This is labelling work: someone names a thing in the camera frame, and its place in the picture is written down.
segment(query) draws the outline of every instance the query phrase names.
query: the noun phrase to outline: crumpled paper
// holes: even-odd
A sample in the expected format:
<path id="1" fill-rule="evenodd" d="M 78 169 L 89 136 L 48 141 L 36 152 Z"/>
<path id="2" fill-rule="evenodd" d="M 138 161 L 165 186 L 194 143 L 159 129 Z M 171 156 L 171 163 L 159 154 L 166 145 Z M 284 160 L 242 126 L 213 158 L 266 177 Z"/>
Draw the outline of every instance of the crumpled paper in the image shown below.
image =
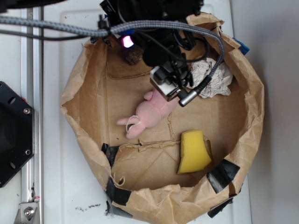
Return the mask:
<path id="1" fill-rule="evenodd" d="M 201 81 L 210 74 L 216 61 L 212 58 L 207 58 L 199 62 L 191 64 L 191 74 L 193 77 L 194 85 L 187 85 L 187 88 L 193 89 L 198 86 Z M 221 63 L 212 76 L 210 83 L 199 94 L 202 98 L 214 97 L 216 94 L 225 96 L 230 95 L 228 86 L 232 83 L 233 74 L 230 72 L 225 63 Z"/>

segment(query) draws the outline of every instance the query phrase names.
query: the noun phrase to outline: pink light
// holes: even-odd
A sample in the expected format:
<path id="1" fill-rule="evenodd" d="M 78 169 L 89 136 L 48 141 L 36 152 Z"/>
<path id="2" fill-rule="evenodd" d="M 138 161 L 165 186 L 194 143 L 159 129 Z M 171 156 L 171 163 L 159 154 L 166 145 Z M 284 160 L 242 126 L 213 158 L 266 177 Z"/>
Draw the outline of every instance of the pink light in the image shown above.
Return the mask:
<path id="1" fill-rule="evenodd" d="M 131 40 L 131 37 L 130 36 L 125 36 L 123 37 L 123 39 L 121 40 L 122 42 L 122 45 L 125 47 L 125 48 L 130 48 L 134 45 L 133 41 Z"/>

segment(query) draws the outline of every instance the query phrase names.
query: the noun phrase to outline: gray cable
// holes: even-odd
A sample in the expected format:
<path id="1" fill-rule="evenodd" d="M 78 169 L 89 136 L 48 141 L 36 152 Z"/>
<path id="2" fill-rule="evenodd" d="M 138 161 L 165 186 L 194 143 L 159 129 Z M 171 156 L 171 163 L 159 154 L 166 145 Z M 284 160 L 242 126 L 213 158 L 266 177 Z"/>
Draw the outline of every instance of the gray cable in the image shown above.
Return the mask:
<path id="1" fill-rule="evenodd" d="M 55 22 L 49 22 L 49 21 L 39 21 L 39 20 L 28 20 L 28 19 L 22 19 L 22 18 L 16 18 L 16 17 L 6 17 L 6 16 L 0 16 L 0 24 L 10 24 L 10 25 L 19 25 L 19 26 L 28 26 L 28 27 L 39 27 L 39 28 L 46 28 L 46 29 L 53 29 L 53 30 L 58 30 L 58 31 L 63 31 L 63 32 L 68 32 L 68 33 L 73 33 L 77 34 L 79 36 L 91 36 L 91 37 L 105 37 L 109 35 L 114 35 L 118 34 L 130 29 L 137 29 L 137 28 L 164 28 L 164 29 L 177 29 L 177 30 L 185 30 L 189 31 L 192 33 L 197 33 L 205 36 L 209 36 L 214 38 L 220 49 L 220 54 L 219 57 L 212 68 L 210 74 L 207 76 L 207 78 L 212 79 L 213 74 L 216 72 L 218 66 L 221 64 L 225 50 L 224 50 L 224 45 L 222 42 L 222 39 L 214 32 L 196 27 L 196 26 L 190 26 L 188 24 L 182 23 L 182 22 L 174 22 L 174 21 L 152 21 L 152 20 L 144 20 L 144 21 L 131 21 L 131 22 L 126 22 L 119 24 L 117 26 L 111 27 L 109 30 L 106 29 L 86 29 L 86 28 L 80 28 L 76 26 L 71 26 L 67 24 L 62 24 L 62 23 L 55 23 Z M 199 85 L 200 88 L 206 86 L 209 83 L 209 81 L 206 84 Z"/>

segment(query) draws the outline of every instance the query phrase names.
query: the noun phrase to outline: stuffed toy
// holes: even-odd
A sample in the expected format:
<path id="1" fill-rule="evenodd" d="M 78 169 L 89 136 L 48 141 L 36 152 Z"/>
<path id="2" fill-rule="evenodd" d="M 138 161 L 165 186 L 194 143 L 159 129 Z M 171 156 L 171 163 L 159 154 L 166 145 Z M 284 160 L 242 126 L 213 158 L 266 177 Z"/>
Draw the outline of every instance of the stuffed toy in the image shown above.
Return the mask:
<path id="1" fill-rule="evenodd" d="M 178 104 L 177 98 L 167 101 L 156 89 L 146 93 L 143 97 L 146 100 L 139 104 L 136 115 L 119 119 L 116 122 L 118 125 L 126 125 L 128 139 L 133 139 L 144 129 L 159 124 L 162 118 L 173 112 Z"/>

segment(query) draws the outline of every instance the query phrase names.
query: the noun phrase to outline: yellow sponge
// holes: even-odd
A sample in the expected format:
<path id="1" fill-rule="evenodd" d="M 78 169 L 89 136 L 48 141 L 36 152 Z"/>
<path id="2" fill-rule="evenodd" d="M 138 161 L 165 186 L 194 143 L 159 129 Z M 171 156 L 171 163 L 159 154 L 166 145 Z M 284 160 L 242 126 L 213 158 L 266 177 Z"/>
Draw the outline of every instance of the yellow sponge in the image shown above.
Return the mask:
<path id="1" fill-rule="evenodd" d="M 178 174 L 203 170 L 211 161 L 206 151 L 202 131 L 183 132 L 181 137 L 181 163 Z"/>

